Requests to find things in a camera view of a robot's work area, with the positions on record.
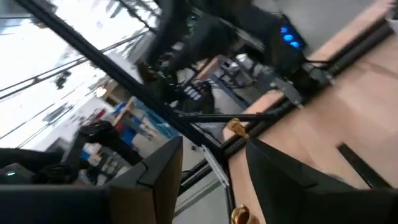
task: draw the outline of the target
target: brass knob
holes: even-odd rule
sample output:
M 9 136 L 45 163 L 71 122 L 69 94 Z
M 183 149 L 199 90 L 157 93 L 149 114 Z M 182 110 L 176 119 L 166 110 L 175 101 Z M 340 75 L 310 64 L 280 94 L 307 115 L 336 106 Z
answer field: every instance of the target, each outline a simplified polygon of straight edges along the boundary
M 231 224 L 259 224 L 259 220 L 246 206 L 240 205 L 232 211 Z
M 235 134 L 242 136 L 246 139 L 249 138 L 249 135 L 246 133 L 244 126 L 241 124 L 241 121 L 238 118 L 233 118 L 228 122 L 227 127 L 230 131 L 233 131 Z

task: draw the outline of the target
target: black cover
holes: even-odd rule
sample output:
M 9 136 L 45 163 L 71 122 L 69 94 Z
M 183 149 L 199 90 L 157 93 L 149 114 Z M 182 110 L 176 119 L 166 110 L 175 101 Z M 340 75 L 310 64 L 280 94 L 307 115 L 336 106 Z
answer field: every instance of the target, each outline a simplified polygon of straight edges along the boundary
M 257 139 L 246 157 L 267 224 L 397 221 L 396 190 L 356 190 Z
M 177 137 L 102 187 L 0 185 L 1 223 L 171 224 L 181 169 Z

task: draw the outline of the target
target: blue led light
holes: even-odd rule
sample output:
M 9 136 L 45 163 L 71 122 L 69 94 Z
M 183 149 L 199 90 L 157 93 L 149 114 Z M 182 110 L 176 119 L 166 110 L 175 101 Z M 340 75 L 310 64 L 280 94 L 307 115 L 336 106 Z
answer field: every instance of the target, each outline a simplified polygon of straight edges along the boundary
M 290 34 L 284 35 L 284 40 L 285 41 L 291 41 L 291 40 L 293 40 L 293 36 L 290 35 Z
M 287 33 L 287 27 L 280 28 L 280 32 L 283 34 Z
M 293 47 L 295 47 L 295 48 L 298 48 L 298 47 L 300 46 L 300 44 L 297 43 L 296 41 L 293 41 L 293 42 L 291 42 L 290 44 L 291 44 L 291 46 L 293 46 Z

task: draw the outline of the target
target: red object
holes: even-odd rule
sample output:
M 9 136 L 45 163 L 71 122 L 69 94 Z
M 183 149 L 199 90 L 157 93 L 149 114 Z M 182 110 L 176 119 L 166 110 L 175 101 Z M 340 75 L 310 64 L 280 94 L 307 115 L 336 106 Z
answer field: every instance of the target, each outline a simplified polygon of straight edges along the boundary
M 95 116 L 95 120 L 102 118 L 106 114 L 106 109 L 102 108 L 101 111 Z
M 115 129 L 120 133 L 123 130 L 124 126 L 123 124 L 118 124 L 116 125 Z

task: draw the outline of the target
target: wooden desk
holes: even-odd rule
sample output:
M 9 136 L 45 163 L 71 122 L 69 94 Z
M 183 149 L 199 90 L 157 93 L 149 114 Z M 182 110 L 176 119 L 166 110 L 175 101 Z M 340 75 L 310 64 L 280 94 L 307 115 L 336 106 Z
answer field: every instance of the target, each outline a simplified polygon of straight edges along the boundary
M 376 1 L 310 58 L 327 60 L 384 16 L 388 7 L 388 1 Z M 336 86 L 325 90 L 304 109 L 288 114 L 258 138 L 312 167 L 342 177 L 355 187 L 367 188 L 336 149 L 345 142 L 398 187 L 397 60 L 398 41 L 390 37 L 341 74 Z M 265 111 L 278 97 L 276 93 L 266 95 L 245 113 Z M 226 139 L 231 135 L 224 131 Z M 245 204 L 260 223 L 265 223 L 244 149 L 229 160 L 229 169 L 236 204 Z

